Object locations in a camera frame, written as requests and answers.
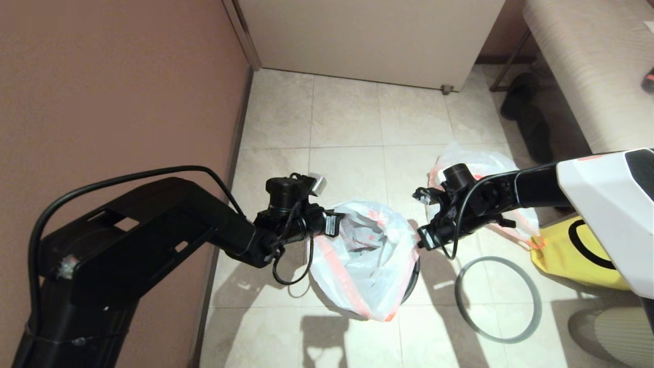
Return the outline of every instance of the tile floor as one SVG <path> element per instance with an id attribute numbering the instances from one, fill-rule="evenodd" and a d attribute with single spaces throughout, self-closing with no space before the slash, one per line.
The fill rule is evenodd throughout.
<path id="1" fill-rule="evenodd" d="M 494 65 L 476 65 L 460 93 L 261 70 L 255 73 L 234 196 L 248 215 L 267 205 L 264 183 L 291 172 L 318 172 L 328 180 L 316 199 L 329 206 L 353 198 L 388 204 L 418 225 L 424 207 L 411 198 L 453 140 L 467 149 L 526 155 L 515 123 L 501 119 L 488 85 Z M 542 222 L 557 215 L 547 212 Z M 482 255 L 521 265 L 543 297 L 540 327 L 528 340 L 503 345 L 476 335 L 453 297 L 461 266 Z M 201 366 L 209 367 L 613 367 L 579 349 L 567 332 L 576 310 L 630 303 L 627 293 L 579 289 L 541 275 L 529 254 L 489 230 L 465 238 L 455 261 L 421 252 L 422 272 L 410 298 L 386 323 L 339 312 L 305 279 L 275 283 L 271 269 L 220 256 L 207 318 Z M 291 246 L 280 264 L 299 276 L 305 248 Z M 524 282 L 506 267 L 481 264 L 464 284 L 473 319 L 503 337 L 523 329 L 532 313 Z"/>

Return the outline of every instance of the yellow bag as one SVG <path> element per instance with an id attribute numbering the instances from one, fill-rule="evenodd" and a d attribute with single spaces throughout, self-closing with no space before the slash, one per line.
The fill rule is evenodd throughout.
<path id="1" fill-rule="evenodd" d="M 573 245 L 573 242 L 581 242 L 592 254 L 601 258 L 597 259 L 598 262 L 609 262 L 604 248 L 581 217 L 540 229 L 540 235 L 540 238 L 532 238 L 538 247 L 531 249 L 531 259 L 543 272 L 585 285 L 629 290 L 618 271 L 594 264 Z"/>

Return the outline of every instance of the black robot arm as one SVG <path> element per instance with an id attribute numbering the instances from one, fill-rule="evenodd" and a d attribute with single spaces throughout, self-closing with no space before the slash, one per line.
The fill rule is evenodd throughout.
<path id="1" fill-rule="evenodd" d="M 475 180 L 467 165 L 457 164 L 443 171 L 442 190 L 418 188 L 413 197 L 425 204 L 439 204 L 430 223 L 418 229 L 420 248 L 442 248 L 454 259 L 459 238 L 489 223 L 515 227 L 502 213 L 522 207 L 571 206 L 557 182 L 556 164 L 506 172 Z M 453 243 L 452 254 L 446 244 Z"/>
<path id="2" fill-rule="evenodd" d="M 139 299 L 206 242 L 262 268 L 284 244 L 336 236 L 341 216 L 308 201 L 324 178 L 291 176 L 266 182 L 269 207 L 254 223 L 194 182 L 168 177 L 43 238 L 37 331 L 32 316 L 13 367 L 114 367 Z M 137 224 L 125 229 L 124 219 Z"/>

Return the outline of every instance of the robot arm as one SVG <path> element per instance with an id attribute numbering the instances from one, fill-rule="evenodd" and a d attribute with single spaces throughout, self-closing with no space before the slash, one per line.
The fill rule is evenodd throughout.
<path id="1" fill-rule="evenodd" d="M 654 151 L 635 149 L 588 156 L 476 181 L 467 166 L 443 171 L 443 190 L 418 188 L 414 197 L 440 204 L 419 229 L 426 249 L 456 242 L 488 223 L 514 227 L 503 212 L 520 207 L 573 206 L 611 261 L 578 250 L 599 266 L 617 269 L 647 307 L 654 299 Z M 650 318 L 654 329 L 654 318 Z"/>
<path id="2" fill-rule="evenodd" d="M 113 367 L 139 299 L 206 242 L 262 268 L 285 244 L 337 236 L 342 215 L 308 200 L 325 184 L 315 174 L 269 179 L 269 207 L 251 223 L 199 185 L 168 177 L 49 234 L 38 254 L 40 323 L 27 324 L 13 367 Z M 121 229 L 126 218 L 138 224 Z"/>

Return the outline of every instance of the white plastic bag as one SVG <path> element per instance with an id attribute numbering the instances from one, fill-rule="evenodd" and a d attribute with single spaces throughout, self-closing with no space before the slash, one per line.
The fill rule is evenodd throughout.
<path id="1" fill-rule="evenodd" d="M 314 239 L 311 275 L 336 306 L 390 321 L 418 259 L 418 235 L 384 204 L 351 201 L 334 210 L 346 215 L 339 236 Z"/>
<path id="2" fill-rule="evenodd" d="M 436 165 L 429 172 L 428 186 L 431 188 L 443 189 L 441 183 L 445 180 L 443 170 L 455 165 L 466 164 L 476 180 L 482 177 L 518 170 L 512 159 L 497 152 L 485 151 L 467 151 L 462 149 L 456 142 L 447 146 L 445 151 L 436 160 Z M 427 216 L 433 218 L 438 213 L 440 205 L 434 204 L 427 206 Z M 497 224 L 487 225 L 496 232 L 504 233 L 517 242 L 524 242 L 529 246 L 537 248 L 538 246 L 531 241 L 533 236 L 539 237 L 538 216 L 533 208 L 519 208 L 510 212 L 503 213 L 507 219 L 514 220 L 517 224 L 516 229 L 500 227 Z"/>

